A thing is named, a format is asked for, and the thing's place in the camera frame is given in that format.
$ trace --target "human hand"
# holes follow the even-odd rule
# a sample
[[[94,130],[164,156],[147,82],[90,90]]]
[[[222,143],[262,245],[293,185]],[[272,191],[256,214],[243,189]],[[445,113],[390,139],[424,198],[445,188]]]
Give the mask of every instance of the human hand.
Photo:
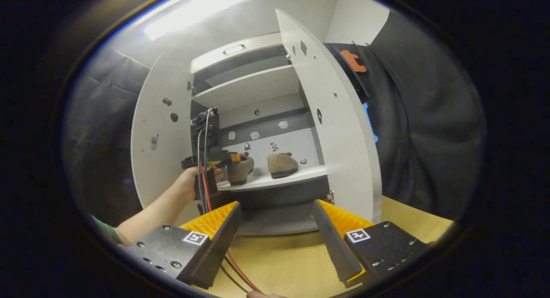
[[[246,298],[286,298],[286,297],[275,295],[275,294],[271,294],[271,295],[260,294],[259,292],[256,292],[255,290],[253,290],[248,294],[246,294]]]
[[[210,169],[214,169],[214,177],[216,178],[216,183],[219,183],[224,175],[222,169],[218,169],[217,167],[208,166],[206,167],[206,171]],[[189,167],[183,171],[177,177],[177,180],[172,185],[176,188],[177,192],[180,193],[183,198],[187,201],[195,200],[196,193],[195,193],[195,177],[197,176],[199,172],[198,167]]]

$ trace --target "forearm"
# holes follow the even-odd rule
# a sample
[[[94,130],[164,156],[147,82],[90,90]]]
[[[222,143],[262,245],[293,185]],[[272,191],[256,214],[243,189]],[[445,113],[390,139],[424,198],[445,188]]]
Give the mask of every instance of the forearm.
[[[175,224],[183,208],[191,201],[190,196],[182,196],[182,190],[177,185],[169,187],[157,200],[144,208],[138,214],[122,222],[115,228],[124,245],[134,243],[149,231],[162,224]]]

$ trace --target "shoe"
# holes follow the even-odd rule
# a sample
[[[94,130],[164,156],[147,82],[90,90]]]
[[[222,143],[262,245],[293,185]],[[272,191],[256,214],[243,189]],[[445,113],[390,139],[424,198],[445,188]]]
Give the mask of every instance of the shoe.
[[[227,181],[231,186],[243,185],[250,172],[254,171],[254,159],[248,157],[248,152],[240,154],[241,161],[227,166]]]
[[[267,156],[267,170],[271,178],[287,177],[298,171],[298,163],[290,157],[292,153],[277,153]]]

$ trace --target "cabinet handle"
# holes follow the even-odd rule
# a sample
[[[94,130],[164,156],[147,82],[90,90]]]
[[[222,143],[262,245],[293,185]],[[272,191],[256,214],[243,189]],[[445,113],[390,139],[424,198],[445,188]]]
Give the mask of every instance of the cabinet handle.
[[[244,50],[244,44],[232,46],[232,47],[226,49],[223,53],[224,53],[225,55],[231,55],[231,54],[240,52],[240,51],[242,51],[242,50]]]

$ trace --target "wooden table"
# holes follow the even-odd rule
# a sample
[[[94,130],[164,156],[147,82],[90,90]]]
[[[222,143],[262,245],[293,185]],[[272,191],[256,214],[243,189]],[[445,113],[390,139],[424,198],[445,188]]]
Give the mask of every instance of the wooden table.
[[[387,197],[382,201],[382,221],[395,223],[425,243],[436,241],[452,224],[448,219]],[[347,290],[336,276],[318,231],[277,237],[236,237],[229,250],[241,270],[266,294],[321,298]],[[249,290],[225,262],[222,265]],[[223,298],[246,296],[221,270],[207,292]]]

